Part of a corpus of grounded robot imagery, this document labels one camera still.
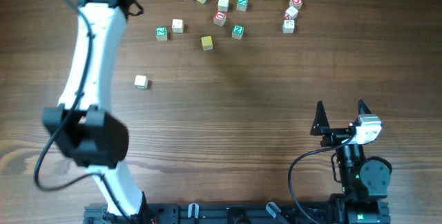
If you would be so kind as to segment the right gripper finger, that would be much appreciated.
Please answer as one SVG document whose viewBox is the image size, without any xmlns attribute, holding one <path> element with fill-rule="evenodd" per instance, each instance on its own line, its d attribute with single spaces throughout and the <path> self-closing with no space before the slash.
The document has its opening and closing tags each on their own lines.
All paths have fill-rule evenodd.
<svg viewBox="0 0 442 224">
<path fill-rule="evenodd" d="M 323 136 L 327 135 L 330 130 L 330 125 L 327 119 L 327 114 L 325 111 L 325 107 L 323 101 L 320 100 L 316 106 L 316 114 L 311 127 L 310 135 L 311 136 Z"/>
<path fill-rule="evenodd" d="M 363 100 L 358 101 L 358 114 L 372 114 L 372 112 L 368 109 L 367 105 L 364 103 Z"/>
</svg>

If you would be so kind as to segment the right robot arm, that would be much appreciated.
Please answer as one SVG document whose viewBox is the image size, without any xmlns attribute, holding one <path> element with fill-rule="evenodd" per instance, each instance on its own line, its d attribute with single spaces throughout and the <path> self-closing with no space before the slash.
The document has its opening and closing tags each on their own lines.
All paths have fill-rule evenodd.
<svg viewBox="0 0 442 224">
<path fill-rule="evenodd" d="M 329 199 L 329 223 L 390 223 L 387 188 L 391 181 L 392 165 L 378 157 L 366 157 L 363 146 L 375 141 L 383 127 L 364 101 L 358 101 L 358 115 L 348 127 L 330 127 L 324 104 L 319 101 L 310 134 L 320 136 L 321 147 L 331 148 L 334 180 L 343 192 Z"/>
</svg>

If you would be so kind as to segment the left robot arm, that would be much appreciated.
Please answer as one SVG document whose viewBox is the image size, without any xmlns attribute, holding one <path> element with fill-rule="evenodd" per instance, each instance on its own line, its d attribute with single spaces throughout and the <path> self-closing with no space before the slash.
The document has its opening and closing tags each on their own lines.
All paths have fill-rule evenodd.
<svg viewBox="0 0 442 224">
<path fill-rule="evenodd" d="M 137 0 L 74 0 L 78 31 L 73 62 L 57 106 L 44 110 L 49 144 L 94 178 L 106 199 L 87 208 L 86 223 L 156 223 L 128 168 L 128 129 L 111 115 L 111 82 L 130 8 Z"/>
</svg>

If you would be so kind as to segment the green N block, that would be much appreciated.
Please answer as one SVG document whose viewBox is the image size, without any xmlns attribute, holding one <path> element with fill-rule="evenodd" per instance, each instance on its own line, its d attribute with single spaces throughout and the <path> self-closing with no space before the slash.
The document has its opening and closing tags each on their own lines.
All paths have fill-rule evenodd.
<svg viewBox="0 0 442 224">
<path fill-rule="evenodd" d="M 236 10 L 246 12 L 248 6 L 248 0 L 237 0 Z"/>
</svg>

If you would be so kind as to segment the white block green side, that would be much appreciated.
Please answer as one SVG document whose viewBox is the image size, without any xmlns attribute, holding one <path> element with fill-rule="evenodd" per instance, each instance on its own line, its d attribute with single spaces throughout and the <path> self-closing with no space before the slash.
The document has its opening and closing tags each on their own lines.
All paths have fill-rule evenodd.
<svg viewBox="0 0 442 224">
<path fill-rule="evenodd" d="M 147 89 L 149 84 L 149 79 L 145 75 L 136 75 L 134 85 L 139 89 Z"/>
</svg>

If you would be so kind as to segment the white block dotted face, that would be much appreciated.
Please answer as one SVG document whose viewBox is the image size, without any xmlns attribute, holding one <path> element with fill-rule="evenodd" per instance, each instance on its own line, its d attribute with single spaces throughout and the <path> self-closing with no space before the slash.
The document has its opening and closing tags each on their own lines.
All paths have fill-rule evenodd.
<svg viewBox="0 0 442 224">
<path fill-rule="evenodd" d="M 172 30 L 176 33 L 183 33 L 184 32 L 184 22 L 182 19 L 174 19 L 172 21 Z"/>
</svg>

